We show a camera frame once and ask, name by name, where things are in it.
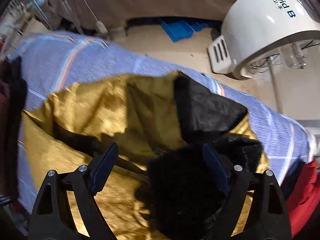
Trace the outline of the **blue plaid bed sheet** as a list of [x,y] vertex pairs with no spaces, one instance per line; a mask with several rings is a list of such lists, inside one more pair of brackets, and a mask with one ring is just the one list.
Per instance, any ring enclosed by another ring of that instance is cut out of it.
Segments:
[[253,133],[266,151],[266,165],[283,181],[295,161],[310,162],[314,137],[295,120],[281,115],[255,97],[234,90],[207,74],[194,69],[135,54],[113,42],[67,32],[33,35],[23,40],[11,58],[22,58],[22,76],[28,85],[26,108],[33,111],[51,98],[54,108],[62,113],[60,120],[86,135],[122,135],[125,132],[126,106],[113,103],[99,111],[102,124],[94,128],[84,122],[93,114],[95,98],[76,103],[79,87],[102,83],[114,95],[125,97],[120,81],[129,75],[157,79],[178,70],[218,94],[248,108],[245,129]]

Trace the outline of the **gold satin padded jacket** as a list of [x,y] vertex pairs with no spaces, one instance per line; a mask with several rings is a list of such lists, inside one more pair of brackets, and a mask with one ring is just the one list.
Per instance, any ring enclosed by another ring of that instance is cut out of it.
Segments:
[[161,77],[118,75],[74,83],[22,114],[24,145],[36,189],[51,168],[70,171],[112,144],[119,160],[97,204],[119,239],[164,239],[153,224],[146,198],[148,163],[194,143],[238,135],[254,143],[238,157],[247,168],[269,166],[263,146],[240,103],[212,93],[183,72]]

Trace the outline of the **red puffer jacket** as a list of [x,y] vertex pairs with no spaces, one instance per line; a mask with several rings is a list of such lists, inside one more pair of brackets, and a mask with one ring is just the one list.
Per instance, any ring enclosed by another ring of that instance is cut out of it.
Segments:
[[319,172],[317,161],[303,166],[293,192],[286,201],[291,235],[295,237],[311,218],[319,204]]

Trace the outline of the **white David B machine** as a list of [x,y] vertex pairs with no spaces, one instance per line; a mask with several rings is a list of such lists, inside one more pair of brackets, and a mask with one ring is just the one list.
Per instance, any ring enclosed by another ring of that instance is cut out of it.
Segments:
[[212,71],[238,80],[284,65],[306,67],[319,46],[319,0],[237,0],[208,47]]

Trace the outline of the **blue plastic crate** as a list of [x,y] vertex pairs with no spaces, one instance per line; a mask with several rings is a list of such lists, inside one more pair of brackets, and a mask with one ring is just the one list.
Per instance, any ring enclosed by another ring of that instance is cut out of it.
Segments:
[[211,27],[212,21],[201,20],[179,20],[179,21],[161,21],[160,26],[165,33],[170,37],[172,42],[188,39],[193,36],[193,33],[199,32],[204,28]]

